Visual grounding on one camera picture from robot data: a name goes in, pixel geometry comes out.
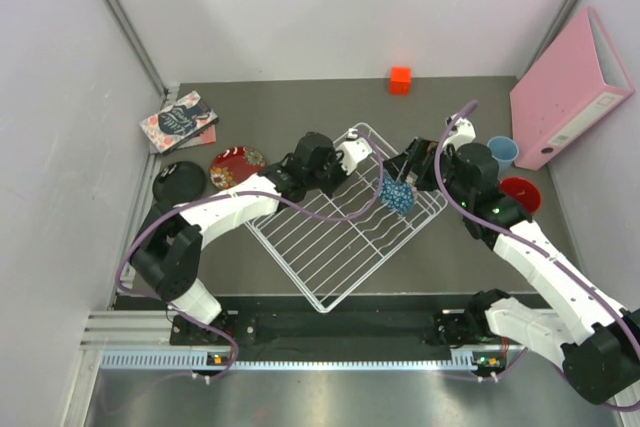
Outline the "blue white patterned bowl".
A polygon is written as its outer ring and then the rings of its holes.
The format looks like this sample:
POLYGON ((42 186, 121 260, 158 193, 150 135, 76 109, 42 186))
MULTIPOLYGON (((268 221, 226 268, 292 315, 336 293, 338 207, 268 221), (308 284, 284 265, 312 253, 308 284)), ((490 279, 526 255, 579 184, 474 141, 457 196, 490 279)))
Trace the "blue white patterned bowl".
POLYGON ((396 182, 385 172, 379 193, 380 201, 398 215, 407 216, 415 206, 415 196, 407 182, 396 182))

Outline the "red floral plate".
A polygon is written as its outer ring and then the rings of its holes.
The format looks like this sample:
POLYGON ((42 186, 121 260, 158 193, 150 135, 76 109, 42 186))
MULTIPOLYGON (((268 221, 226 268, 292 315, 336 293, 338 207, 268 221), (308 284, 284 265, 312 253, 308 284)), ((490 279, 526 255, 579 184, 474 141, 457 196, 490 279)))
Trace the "red floral plate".
POLYGON ((218 190, 226 190, 244 182, 267 165, 265 156, 258 150, 237 146, 217 155, 209 168, 211 183, 218 190))

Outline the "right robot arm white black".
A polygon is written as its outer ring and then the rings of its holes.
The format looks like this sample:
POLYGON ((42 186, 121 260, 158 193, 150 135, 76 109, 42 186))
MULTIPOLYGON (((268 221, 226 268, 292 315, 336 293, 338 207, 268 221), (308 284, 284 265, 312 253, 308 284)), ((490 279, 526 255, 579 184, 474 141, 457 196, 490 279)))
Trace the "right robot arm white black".
POLYGON ((386 176, 442 193, 464 216, 470 235, 510 264, 554 311, 539 313, 493 289, 474 295, 469 335, 513 340, 559 369, 588 402, 601 405, 639 380, 639 313, 603 294, 548 241, 532 215, 500 189, 499 166, 480 143, 414 139, 385 161, 386 176))

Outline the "black plate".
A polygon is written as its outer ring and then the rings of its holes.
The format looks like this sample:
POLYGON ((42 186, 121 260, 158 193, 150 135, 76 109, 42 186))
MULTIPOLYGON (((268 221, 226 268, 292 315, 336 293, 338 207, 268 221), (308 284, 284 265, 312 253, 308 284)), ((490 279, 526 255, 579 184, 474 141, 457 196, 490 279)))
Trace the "black plate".
POLYGON ((206 188, 204 170, 194 162, 178 161, 164 167, 154 178, 152 194, 157 202, 171 205, 198 200, 206 188))

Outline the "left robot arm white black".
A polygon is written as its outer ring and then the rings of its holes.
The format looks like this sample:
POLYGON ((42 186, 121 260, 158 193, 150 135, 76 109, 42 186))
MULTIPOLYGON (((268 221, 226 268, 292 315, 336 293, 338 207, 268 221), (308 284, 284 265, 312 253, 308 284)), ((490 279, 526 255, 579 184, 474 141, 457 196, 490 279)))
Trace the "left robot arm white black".
POLYGON ((262 216, 304 200, 312 190, 331 195, 356 170, 357 140, 339 146, 309 132, 294 151, 240 184, 184 207, 174 216, 164 202, 147 215, 128 256, 129 264, 157 297, 193 319, 192 331, 205 343, 226 334, 221 304, 198 279, 201 251, 216 238, 262 216))

